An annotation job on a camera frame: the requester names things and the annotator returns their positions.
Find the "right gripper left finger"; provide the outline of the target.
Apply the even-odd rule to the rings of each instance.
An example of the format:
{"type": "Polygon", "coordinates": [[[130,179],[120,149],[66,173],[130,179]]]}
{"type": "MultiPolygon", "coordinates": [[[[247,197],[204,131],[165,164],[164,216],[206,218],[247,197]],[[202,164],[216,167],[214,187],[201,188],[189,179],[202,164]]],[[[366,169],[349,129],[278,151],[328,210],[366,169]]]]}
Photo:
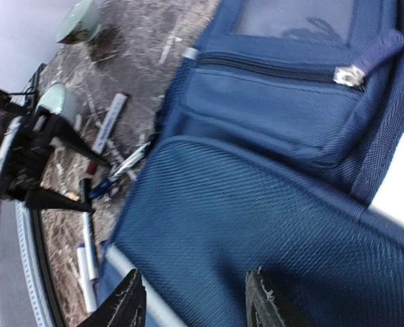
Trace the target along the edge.
{"type": "Polygon", "coordinates": [[[132,269],[98,309],[79,327],[143,327],[146,290],[138,269],[132,269]]]}

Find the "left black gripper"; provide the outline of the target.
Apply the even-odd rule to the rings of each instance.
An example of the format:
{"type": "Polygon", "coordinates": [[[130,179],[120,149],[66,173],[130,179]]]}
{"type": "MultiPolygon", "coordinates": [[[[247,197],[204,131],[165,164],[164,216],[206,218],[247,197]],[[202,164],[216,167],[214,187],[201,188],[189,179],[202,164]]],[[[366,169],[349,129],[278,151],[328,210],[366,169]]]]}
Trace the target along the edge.
{"type": "Polygon", "coordinates": [[[18,200],[34,210],[61,209],[94,213],[90,204],[77,202],[42,187],[42,176],[59,144],[96,164],[110,167],[62,116],[43,107],[34,112],[12,102],[0,89],[0,201],[18,200]]]}

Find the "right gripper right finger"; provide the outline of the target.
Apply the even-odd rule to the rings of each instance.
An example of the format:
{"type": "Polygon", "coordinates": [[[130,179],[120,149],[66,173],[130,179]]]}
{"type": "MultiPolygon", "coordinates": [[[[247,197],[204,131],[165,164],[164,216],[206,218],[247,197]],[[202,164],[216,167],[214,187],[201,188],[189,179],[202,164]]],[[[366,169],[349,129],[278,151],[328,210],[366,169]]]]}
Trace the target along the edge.
{"type": "Polygon", "coordinates": [[[304,316],[261,268],[247,272],[245,300],[248,326],[304,326],[304,316]]]}

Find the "navy blue student backpack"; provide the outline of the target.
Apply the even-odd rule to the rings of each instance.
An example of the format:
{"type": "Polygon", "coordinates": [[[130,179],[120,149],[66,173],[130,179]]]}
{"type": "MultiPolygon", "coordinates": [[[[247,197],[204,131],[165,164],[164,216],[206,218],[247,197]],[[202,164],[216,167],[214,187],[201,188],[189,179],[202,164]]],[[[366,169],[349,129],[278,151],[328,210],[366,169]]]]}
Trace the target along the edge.
{"type": "Polygon", "coordinates": [[[304,326],[404,326],[404,228],[371,209],[404,132],[404,1],[222,1],[185,55],[99,268],[146,325],[247,326],[261,268],[304,326]]]}

